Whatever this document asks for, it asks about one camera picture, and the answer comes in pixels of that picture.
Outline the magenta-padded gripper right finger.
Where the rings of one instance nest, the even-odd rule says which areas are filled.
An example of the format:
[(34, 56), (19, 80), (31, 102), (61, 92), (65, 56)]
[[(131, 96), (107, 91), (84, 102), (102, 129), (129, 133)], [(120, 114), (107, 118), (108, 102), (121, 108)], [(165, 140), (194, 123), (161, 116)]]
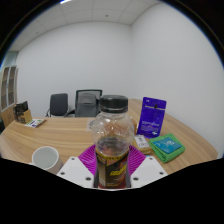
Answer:
[(130, 147), (126, 171), (127, 188), (140, 188), (166, 175), (155, 157), (145, 156), (134, 146)]

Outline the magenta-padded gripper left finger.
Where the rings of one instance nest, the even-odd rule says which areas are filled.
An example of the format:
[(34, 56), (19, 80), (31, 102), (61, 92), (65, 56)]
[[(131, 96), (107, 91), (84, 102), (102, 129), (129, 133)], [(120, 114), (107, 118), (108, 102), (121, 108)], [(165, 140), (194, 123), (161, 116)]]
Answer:
[(78, 157), (71, 156), (57, 175), (84, 188), (97, 187), (95, 146), (88, 147)]

